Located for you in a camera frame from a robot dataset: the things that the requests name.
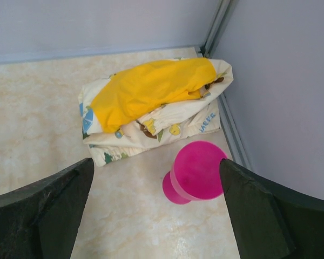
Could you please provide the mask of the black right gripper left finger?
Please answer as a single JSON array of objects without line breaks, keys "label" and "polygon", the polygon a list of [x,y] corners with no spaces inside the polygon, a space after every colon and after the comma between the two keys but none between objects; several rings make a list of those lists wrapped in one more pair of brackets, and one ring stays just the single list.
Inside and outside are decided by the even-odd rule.
[{"label": "black right gripper left finger", "polygon": [[0,258],[70,258],[93,176],[85,158],[0,195]]}]

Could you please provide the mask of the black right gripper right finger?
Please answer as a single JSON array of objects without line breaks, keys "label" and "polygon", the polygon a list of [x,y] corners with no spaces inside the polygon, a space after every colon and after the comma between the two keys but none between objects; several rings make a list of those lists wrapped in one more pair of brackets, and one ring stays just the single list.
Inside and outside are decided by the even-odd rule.
[{"label": "black right gripper right finger", "polygon": [[324,200],[229,159],[220,178],[241,258],[324,258]]}]

